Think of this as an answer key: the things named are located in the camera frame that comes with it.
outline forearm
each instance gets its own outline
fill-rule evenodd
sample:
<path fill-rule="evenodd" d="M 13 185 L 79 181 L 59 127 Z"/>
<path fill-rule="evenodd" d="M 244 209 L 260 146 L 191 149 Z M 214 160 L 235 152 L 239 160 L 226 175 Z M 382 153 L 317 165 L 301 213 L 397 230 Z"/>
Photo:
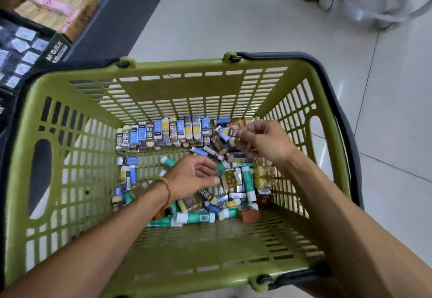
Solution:
<path fill-rule="evenodd" d="M 154 184 L 113 217 L 37 265 L 1 298 L 99 296 L 129 247 L 167 200 L 164 184 Z"/>
<path fill-rule="evenodd" d="M 277 166 L 296 187 L 347 296 L 430 297 L 431 269 L 350 202 L 309 158 L 298 151 Z"/>

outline dark shelf edge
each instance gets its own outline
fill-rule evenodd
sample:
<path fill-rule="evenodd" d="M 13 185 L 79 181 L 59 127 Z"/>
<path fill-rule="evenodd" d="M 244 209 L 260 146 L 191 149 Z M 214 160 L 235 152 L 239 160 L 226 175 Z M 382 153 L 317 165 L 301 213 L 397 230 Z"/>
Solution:
<path fill-rule="evenodd" d="M 127 56 L 160 0 L 103 0 L 64 61 Z"/>

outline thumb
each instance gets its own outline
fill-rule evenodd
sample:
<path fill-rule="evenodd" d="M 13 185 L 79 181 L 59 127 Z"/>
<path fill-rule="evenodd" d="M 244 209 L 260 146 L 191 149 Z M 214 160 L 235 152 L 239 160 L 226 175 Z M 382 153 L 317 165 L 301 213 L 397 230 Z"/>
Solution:
<path fill-rule="evenodd" d="M 200 189 L 216 186 L 220 183 L 219 177 L 217 176 L 196 177 L 195 181 Z"/>
<path fill-rule="evenodd" d="M 255 142 L 255 138 L 256 138 L 256 134 L 248 131 L 247 129 L 240 129 L 237 132 L 236 137 L 242 139 L 243 141 L 246 141 L 247 143 L 254 143 Z"/>

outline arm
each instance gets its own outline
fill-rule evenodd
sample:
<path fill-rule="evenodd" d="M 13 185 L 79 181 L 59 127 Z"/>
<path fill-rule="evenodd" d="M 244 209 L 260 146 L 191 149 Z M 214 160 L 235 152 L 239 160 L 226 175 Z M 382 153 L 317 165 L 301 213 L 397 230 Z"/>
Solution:
<path fill-rule="evenodd" d="M 432 297 L 432 269 L 349 201 L 278 122 L 251 123 L 238 136 L 246 154 L 272 161 L 294 183 L 347 297 Z"/>
<path fill-rule="evenodd" d="M 207 157 L 184 157 L 165 175 L 173 200 L 217 185 L 216 170 Z M 167 200 L 165 184 L 152 184 L 131 204 L 38 264 L 0 297 L 99 296 L 129 247 Z"/>

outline person's right hand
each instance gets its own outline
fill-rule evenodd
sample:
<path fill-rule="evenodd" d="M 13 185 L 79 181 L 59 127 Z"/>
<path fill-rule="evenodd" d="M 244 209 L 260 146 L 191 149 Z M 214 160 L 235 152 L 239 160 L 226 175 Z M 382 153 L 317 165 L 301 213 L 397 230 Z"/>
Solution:
<path fill-rule="evenodd" d="M 236 137 L 244 141 L 242 151 L 247 157 L 264 157 L 276 165 L 298 150 L 277 121 L 249 123 L 238 130 Z"/>

